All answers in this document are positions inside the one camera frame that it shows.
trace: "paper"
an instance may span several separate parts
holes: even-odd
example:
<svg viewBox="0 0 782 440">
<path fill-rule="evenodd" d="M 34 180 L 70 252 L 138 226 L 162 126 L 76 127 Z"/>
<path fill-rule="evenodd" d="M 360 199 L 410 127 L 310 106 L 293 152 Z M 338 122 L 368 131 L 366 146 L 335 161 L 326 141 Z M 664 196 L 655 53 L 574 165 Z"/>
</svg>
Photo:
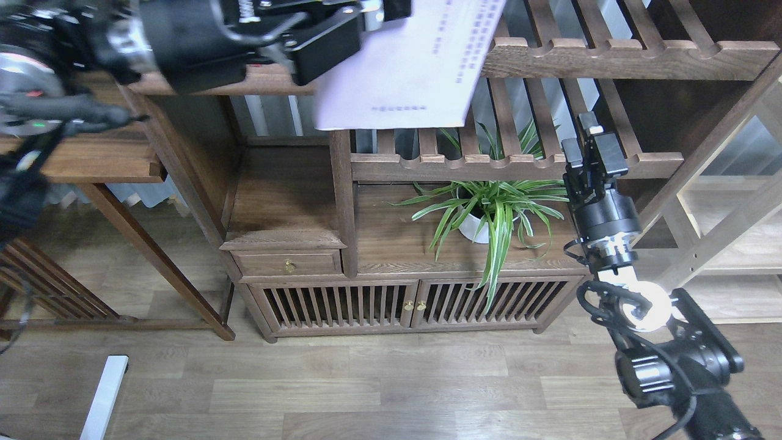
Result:
<svg viewBox="0 0 782 440">
<path fill-rule="evenodd" d="M 315 127 L 461 127 L 505 0 L 414 0 L 317 82 Z"/>
</svg>

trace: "slatted cabinet door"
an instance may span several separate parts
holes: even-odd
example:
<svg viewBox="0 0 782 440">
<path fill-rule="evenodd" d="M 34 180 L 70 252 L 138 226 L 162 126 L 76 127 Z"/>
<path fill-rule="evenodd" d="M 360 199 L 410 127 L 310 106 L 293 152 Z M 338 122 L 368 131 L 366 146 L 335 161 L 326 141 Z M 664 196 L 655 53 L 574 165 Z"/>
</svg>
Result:
<svg viewBox="0 0 782 440">
<path fill-rule="evenodd" d="M 418 281 L 249 286 L 274 335 L 285 337 L 410 328 Z"/>
<path fill-rule="evenodd" d="M 415 298 L 416 330 L 545 330 L 572 299 L 582 276 L 500 278 L 486 311 L 486 287 L 479 280 L 423 280 Z"/>
</svg>

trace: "robotic arm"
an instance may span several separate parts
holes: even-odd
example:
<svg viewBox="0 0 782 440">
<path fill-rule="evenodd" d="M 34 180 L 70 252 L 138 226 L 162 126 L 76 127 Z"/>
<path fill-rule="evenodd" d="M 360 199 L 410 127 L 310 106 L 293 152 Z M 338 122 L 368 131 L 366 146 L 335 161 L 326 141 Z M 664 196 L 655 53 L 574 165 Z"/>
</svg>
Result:
<svg viewBox="0 0 782 440">
<path fill-rule="evenodd" d="M 0 0 L 0 133 L 26 137 L 0 157 L 0 249 L 38 218 L 39 170 L 63 137 L 140 119 L 94 101 L 76 72 L 126 85 L 159 71 L 190 93 L 279 63 L 305 85 L 410 14 L 411 0 Z"/>
<path fill-rule="evenodd" d="M 723 389 L 744 361 L 684 289 L 669 296 L 656 284 L 638 281 L 631 242 L 640 234 L 633 201 L 617 190 L 628 172 L 619 139 L 606 133 L 591 112 L 577 118 L 583 149 L 576 139 L 562 143 L 565 187 L 579 239 L 565 253 L 588 265 L 595 280 L 580 286 L 579 303 L 606 327 L 617 352 L 622 389 L 638 408 L 664 405 L 677 422 L 656 439 L 686 430 L 693 440 L 761 439 Z M 570 247 L 581 245 L 583 256 Z M 598 305 L 587 300 L 597 293 Z M 672 317 L 677 308 L 686 321 Z M 673 339 L 653 344 L 638 333 L 667 326 Z"/>
</svg>

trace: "white stand leg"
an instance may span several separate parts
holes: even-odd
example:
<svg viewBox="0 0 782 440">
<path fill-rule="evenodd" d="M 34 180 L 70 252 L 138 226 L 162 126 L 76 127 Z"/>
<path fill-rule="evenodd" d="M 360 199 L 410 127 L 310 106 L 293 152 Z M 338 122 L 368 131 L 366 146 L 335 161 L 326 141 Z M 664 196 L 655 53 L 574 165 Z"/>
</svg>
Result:
<svg viewBox="0 0 782 440">
<path fill-rule="evenodd" d="M 126 369 L 127 356 L 109 356 L 106 360 L 80 440 L 103 440 Z"/>
</svg>

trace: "drawer knob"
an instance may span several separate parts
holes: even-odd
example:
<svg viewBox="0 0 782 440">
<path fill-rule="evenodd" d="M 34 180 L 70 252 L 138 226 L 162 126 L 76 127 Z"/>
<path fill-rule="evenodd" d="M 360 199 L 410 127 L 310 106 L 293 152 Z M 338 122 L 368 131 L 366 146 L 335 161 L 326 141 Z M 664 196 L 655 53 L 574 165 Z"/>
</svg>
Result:
<svg viewBox="0 0 782 440">
<path fill-rule="evenodd" d="M 285 273 L 294 273 L 296 271 L 296 265 L 293 261 L 285 260 Z"/>
</svg>

